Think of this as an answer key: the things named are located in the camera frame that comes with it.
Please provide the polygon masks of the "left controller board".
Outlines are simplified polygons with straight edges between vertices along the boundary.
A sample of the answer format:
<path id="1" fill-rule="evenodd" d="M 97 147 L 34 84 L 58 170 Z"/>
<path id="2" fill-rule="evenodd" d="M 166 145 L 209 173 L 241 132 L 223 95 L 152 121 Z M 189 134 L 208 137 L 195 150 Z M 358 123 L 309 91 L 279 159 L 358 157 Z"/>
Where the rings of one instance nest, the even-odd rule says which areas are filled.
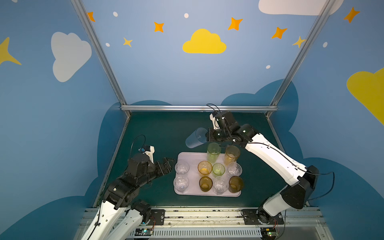
<path id="1" fill-rule="evenodd" d="M 153 235 L 154 231 L 152 229 L 136 229 L 134 237 L 144 237 L 144 238 L 150 238 Z"/>

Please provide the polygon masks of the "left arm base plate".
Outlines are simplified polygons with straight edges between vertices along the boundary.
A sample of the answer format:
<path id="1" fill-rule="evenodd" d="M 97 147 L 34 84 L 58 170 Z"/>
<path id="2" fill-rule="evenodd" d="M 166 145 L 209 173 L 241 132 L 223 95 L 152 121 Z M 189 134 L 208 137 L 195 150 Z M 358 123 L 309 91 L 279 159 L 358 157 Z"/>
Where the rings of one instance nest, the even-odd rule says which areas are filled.
<path id="1" fill-rule="evenodd" d="M 142 226 L 163 226 L 165 222 L 165 209 L 152 209 L 150 218 Z"/>

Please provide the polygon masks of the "small green glass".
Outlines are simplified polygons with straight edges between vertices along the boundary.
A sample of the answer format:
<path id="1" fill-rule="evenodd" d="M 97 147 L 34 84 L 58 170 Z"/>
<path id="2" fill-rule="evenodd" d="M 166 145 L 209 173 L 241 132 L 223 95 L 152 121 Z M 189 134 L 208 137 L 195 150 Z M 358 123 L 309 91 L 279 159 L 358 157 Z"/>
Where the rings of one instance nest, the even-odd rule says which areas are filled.
<path id="1" fill-rule="evenodd" d="M 216 178 L 216 177 L 221 177 L 224 175 L 226 171 L 226 168 L 224 165 L 220 164 L 220 163 L 215 163 L 213 165 L 213 168 L 212 168 L 212 173 L 213 173 L 213 176 Z"/>

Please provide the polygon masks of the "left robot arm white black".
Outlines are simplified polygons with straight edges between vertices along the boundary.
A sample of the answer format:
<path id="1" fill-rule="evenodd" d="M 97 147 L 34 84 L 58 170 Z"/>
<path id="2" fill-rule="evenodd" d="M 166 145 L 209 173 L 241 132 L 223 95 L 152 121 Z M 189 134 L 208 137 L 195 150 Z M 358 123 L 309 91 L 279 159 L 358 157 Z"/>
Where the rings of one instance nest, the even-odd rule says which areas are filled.
<path id="1" fill-rule="evenodd" d="M 123 174 L 109 185 L 82 239 L 125 240 L 140 224 L 147 223 L 151 205 L 134 199 L 142 186 L 169 174 L 174 165 L 175 160 L 171 158 L 153 163 L 151 157 L 143 153 L 130 158 Z"/>

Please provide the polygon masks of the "aluminium frame post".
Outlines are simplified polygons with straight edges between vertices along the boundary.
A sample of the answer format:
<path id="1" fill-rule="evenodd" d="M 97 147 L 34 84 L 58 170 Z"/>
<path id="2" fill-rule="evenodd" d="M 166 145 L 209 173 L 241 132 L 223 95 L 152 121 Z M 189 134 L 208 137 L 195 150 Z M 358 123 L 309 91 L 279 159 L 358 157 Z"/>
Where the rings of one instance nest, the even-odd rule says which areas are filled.
<path id="1" fill-rule="evenodd" d="M 273 112 L 276 112 L 278 110 L 278 104 L 281 101 L 284 93 L 287 91 L 289 85 L 291 84 L 294 76 L 296 75 L 297 71 L 299 70 L 301 64 L 303 63 L 305 57 L 307 56 L 308 52 L 310 51 L 312 45 L 314 44 L 317 36 L 323 29 L 324 25 L 326 24 L 329 16 L 331 15 L 331 10 L 333 6 L 335 5 L 336 0 L 327 0 L 325 1 L 325 4 L 323 8 L 321 9 L 318 17 L 316 18 L 312 28 L 310 29 L 307 38 L 303 44 L 303 46 L 300 48 L 297 56 L 295 57 L 295 60 L 293 61 L 287 75 L 285 76 L 284 80 L 282 81 L 280 87 L 278 88 L 275 96 L 273 97 L 271 103 L 270 103 L 270 110 L 266 112 L 266 118 L 269 119 Z"/>
<path id="2" fill-rule="evenodd" d="M 86 12 L 86 8 L 83 4 L 83 1 L 80 0 L 71 0 L 71 3 L 91 41 L 91 44 L 101 62 L 101 65 L 106 73 L 106 76 L 121 104 L 121 110 L 126 114 L 128 118 L 131 117 L 131 112 L 129 110 L 123 110 L 122 106 L 127 104 L 122 89 L 117 81 L 117 78 L 112 70 L 112 67 L 106 57 L 106 54 L 103 50 L 103 47 L 99 41 L 99 38 L 95 32 L 92 21 L 90 20 L 88 13 Z"/>

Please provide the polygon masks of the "tall clear bluish glass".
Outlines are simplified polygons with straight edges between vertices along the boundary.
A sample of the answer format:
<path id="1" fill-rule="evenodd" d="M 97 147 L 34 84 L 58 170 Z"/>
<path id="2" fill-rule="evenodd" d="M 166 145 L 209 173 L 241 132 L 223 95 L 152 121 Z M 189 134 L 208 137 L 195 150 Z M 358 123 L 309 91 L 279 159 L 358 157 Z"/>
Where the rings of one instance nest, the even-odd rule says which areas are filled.
<path id="1" fill-rule="evenodd" d="M 196 148 L 200 145 L 203 145 L 207 142 L 207 136 L 208 130 L 205 128 L 197 128 L 193 133 L 191 133 L 185 143 L 186 146 L 190 149 Z"/>

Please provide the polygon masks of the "pink rectangular tray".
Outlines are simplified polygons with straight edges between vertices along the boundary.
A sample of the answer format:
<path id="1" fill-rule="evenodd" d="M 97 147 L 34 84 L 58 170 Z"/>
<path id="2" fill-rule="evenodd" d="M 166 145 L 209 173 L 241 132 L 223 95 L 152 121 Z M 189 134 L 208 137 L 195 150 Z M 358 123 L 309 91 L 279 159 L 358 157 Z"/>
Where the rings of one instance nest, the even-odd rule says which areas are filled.
<path id="1" fill-rule="evenodd" d="M 189 196 L 210 196 L 210 197 L 231 197 L 236 198 L 241 195 L 241 191 L 237 193 L 231 193 L 229 190 L 226 190 L 223 194 L 217 194 L 214 191 L 214 187 L 212 187 L 208 192 L 203 192 L 200 189 L 199 180 L 203 177 L 198 171 L 198 164 L 207 160 L 207 153 L 190 153 L 190 152 L 182 152 L 178 155 L 177 163 L 188 163 L 190 169 L 185 174 L 176 173 L 176 178 L 179 176 L 185 176 L 189 180 L 189 186 L 186 188 L 184 192 L 180 192 L 175 187 L 175 192 L 178 195 L 189 195 Z"/>

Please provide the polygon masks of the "tall green glass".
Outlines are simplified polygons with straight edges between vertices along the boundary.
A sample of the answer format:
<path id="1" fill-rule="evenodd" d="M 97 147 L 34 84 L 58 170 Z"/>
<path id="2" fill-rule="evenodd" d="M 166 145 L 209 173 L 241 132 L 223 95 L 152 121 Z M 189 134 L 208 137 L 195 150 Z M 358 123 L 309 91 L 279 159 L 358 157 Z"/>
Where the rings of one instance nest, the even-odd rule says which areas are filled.
<path id="1" fill-rule="evenodd" d="M 218 143 L 210 143 L 207 147 L 207 161 L 214 164 L 220 156 L 222 147 Z"/>

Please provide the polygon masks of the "aluminium frame left post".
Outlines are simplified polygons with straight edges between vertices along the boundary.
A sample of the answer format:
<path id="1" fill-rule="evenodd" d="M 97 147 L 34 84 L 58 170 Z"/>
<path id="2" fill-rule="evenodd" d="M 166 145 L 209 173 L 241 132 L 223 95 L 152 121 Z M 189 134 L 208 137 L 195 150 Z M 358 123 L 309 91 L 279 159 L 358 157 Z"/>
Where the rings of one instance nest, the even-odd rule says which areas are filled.
<path id="1" fill-rule="evenodd" d="M 99 38 L 95 32 L 92 21 L 90 20 L 88 13 L 86 12 L 86 8 L 83 4 L 83 1 L 80 0 L 71 0 L 71 3 L 91 41 L 91 44 L 101 62 L 101 65 L 106 73 L 106 76 L 121 104 L 121 110 L 126 114 L 128 118 L 131 117 L 131 112 L 129 110 L 123 110 L 122 106 L 127 104 L 122 89 L 117 81 L 117 78 L 112 70 L 112 67 L 106 57 L 106 54 L 103 50 L 103 47 L 99 41 Z"/>

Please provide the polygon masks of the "dark amber textured glass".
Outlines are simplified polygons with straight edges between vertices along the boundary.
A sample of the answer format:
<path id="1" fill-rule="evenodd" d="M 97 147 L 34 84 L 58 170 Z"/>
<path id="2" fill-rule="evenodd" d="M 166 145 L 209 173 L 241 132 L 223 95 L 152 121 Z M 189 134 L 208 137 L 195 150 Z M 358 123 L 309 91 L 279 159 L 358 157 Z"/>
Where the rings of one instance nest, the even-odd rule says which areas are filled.
<path id="1" fill-rule="evenodd" d="M 199 186 L 201 191 L 208 192 L 213 186 L 213 181 L 210 177 L 201 177 L 199 180 Z"/>
<path id="2" fill-rule="evenodd" d="M 244 188 L 245 184 L 239 176 L 232 176 L 229 179 L 229 191 L 231 193 L 238 193 Z"/>

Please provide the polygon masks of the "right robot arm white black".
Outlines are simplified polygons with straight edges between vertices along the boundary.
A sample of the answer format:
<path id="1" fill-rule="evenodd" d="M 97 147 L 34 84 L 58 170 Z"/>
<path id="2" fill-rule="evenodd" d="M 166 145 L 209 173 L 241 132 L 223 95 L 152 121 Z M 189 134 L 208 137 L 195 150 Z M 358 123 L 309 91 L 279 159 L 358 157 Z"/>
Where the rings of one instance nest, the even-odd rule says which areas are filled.
<path id="1" fill-rule="evenodd" d="M 286 182 L 286 187 L 266 199 L 257 209 L 257 218 L 262 224 L 270 223 L 273 217 L 289 208 L 302 209 L 315 190 L 319 170 L 295 161 L 249 124 L 239 126 L 234 122 L 229 126 L 224 120 L 213 120 L 207 141 L 232 142 L 241 146 L 263 160 Z"/>

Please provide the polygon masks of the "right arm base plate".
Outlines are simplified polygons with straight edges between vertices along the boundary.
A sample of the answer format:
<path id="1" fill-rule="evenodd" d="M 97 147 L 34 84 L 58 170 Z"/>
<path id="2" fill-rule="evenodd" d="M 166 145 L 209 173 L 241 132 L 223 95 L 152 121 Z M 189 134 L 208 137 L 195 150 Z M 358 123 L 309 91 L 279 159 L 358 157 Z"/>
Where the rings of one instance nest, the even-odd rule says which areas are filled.
<path id="1" fill-rule="evenodd" d="M 241 215 L 245 222 L 245 225 L 283 225 L 284 217 L 281 213 L 272 217 L 264 210 L 258 209 L 242 209 Z"/>

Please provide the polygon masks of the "orange short glass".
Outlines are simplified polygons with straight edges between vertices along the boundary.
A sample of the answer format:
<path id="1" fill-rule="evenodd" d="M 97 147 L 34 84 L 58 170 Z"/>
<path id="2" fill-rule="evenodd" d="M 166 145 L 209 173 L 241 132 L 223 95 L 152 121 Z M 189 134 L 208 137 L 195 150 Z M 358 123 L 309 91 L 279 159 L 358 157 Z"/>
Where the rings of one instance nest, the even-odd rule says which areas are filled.
<path id="1" fill-rule="evenodd" d="M 206 176 L 212 172 L 213 166 L 209 161 L 201 161 L 198 164 L 198 171 L 201 175 Z"/>

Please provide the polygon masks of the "tall orange glass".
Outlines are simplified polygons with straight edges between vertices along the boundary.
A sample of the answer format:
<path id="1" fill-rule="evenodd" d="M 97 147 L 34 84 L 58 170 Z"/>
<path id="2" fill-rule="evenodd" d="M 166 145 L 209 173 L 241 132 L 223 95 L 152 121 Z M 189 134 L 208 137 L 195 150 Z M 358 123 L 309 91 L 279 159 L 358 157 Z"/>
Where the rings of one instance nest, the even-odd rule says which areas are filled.
<path id="1" fill-rule="evenodd" d="M 228 166 L 229 164 L 236 162 L 240 155 L 241 155 L 241 151 L 238 147 L 236 146 L 226 147 L 224 164 Z"/>

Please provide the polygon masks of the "aluminium frame right post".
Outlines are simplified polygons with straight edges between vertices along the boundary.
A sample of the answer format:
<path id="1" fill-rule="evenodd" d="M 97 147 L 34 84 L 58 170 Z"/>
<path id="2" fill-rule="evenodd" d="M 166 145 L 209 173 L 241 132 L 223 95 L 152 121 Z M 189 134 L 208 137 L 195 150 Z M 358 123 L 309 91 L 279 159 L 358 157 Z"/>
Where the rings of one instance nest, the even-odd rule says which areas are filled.
<path id="1" fill-rule="evenodd" d="M 312 28 L 310 29 L 307 38 L 303 44 L 303 46 L 300 48 L 297 56 L 295 57 L 295 60 L 293 61 L 287 75 L 285 76 L 284 80 L 282 81 L 280 87 L 278 88 L 275 96 L 273 97 L 271 103 L 270 103 L 270 110 L 266 112 L 266 118 L 269 119 L 273 112 L 276 112 L 278 110 L 278 104 L 281 101 L 284 93 L 287 91 L 289 85 L 291 84 L 294 76 L 296 75 L 297 71 L 299 70 L 301 64 L 303 63 L 305 57 L 307 56 L 308 52 L 310 51 L 312 45 L 314 44 L 317 36 L 323 29 L 324 25 L 326 24 L 329 16 L 331 15 L 331 10 L 333 6 L 335 5 L 336 0 L 327 0 L 325 1 L 325 4 L 323 8 L 321 9 L 318 17 L 316 18 Z"/>

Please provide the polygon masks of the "clear faceted glass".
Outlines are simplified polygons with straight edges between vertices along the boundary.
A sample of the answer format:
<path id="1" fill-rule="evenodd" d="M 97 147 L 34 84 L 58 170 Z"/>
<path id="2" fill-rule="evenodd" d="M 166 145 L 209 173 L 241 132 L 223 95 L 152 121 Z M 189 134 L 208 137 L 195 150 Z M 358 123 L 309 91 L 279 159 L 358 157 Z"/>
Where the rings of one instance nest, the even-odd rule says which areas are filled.
<path id="1" fill-rule="evenodd" d="M 219 177 L 219 178 L 215 178 L 213 181 L 213 189 L 217 195 L 222 195 L 223 193 L 225 193 L 228 190 L 228 187 L 229 187 L 228 178 Z"/>
<path id="2" fill-rule="evenodd" d="M 189 187 L 189 179 L 185 176 L 177 176 L 174 179 L 174 189 L 178 193 L 184 193 Z"/>
<path id="3" fill-rule="evenodd" d="M 175 165 L 175 171 L 177 175 L 186 175 L 190 170 L 190 165 L 186 161 L 177 162 Z"/>
<path id="4" fill-rule="evenodd" d="M 243 172 L 243 169 L 241 167 L 240 164 L 236 163 L 236 162 L 233 162 L 233 163 L 230 163 L 228 166 L 227 166 L 227 172 L 230 176 L 240 176 Z"/>

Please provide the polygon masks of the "controller board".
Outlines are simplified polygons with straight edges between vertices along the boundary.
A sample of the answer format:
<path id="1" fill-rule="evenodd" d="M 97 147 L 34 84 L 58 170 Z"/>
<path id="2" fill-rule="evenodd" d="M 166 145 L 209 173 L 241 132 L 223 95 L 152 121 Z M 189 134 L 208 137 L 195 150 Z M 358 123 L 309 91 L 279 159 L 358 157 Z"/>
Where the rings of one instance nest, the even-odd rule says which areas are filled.
<path id="1" fill-rule="evenodd" d="M 272 228 L 261 228 L 261 240 L 275 240 L 278 236 L 276 229 Z"/>
<path id="2" fill-rule="evenodd" d="M 152 229 L 136 229 L 134 237 L 144 237 L 144 238 L 150 238 L 153 235 L 154 231 Z"/>

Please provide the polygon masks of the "aluminium frame back bar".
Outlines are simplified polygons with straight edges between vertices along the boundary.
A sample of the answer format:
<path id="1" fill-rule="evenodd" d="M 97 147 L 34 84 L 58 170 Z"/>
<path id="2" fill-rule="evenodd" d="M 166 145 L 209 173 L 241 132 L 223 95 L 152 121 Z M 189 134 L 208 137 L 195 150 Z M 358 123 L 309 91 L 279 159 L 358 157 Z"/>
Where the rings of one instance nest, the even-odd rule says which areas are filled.
<path id="1" fill-rule="evenodd" d="M 204 111 L 233 111 L 233 112 L 275 112 L 277 106 L 180 106 L 180 105 L 122 105 L 123 111 L 144 111 L 144 112 L 204 112 Z"/>

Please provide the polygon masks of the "right controller board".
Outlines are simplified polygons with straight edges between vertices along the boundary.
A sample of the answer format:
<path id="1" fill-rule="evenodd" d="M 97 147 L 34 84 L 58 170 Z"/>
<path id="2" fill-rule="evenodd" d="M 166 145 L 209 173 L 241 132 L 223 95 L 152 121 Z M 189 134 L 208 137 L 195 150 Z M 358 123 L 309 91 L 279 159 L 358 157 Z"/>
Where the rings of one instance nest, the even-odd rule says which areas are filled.
<path id="1" fill-rule="evenodd" d="M 261 228 L 261 240 L 275 240 L 278 236 L 276 229 L 272 228 Z"/>

